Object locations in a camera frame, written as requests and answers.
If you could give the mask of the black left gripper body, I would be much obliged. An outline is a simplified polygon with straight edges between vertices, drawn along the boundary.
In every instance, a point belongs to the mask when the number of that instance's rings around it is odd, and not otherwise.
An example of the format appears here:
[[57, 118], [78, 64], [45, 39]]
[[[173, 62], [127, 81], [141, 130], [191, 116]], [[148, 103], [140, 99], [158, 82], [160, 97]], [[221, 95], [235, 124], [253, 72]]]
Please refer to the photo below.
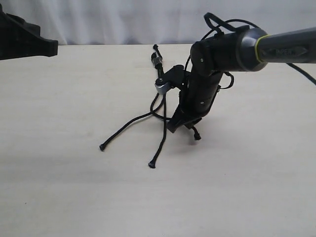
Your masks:
[[0, 5], [0, 59], [12, 58], [14, 54], [14, 21], [11, 15], [3, 11]]

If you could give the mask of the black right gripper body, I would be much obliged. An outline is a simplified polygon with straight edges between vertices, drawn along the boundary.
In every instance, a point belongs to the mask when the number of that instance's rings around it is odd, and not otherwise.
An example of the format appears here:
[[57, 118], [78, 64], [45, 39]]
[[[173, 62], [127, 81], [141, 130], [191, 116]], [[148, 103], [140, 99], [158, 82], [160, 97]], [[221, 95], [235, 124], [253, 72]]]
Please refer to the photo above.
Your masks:
[[196, 113], [193, 110], [185, 110], [181, 105], [178, 105], [170, 120], [180, 120], [183, 124], [182, 126], [185, 126], [185, 124], [190, 121], [205, 117], [210, 110], [211, 106], [209, 106], [205, 112]]

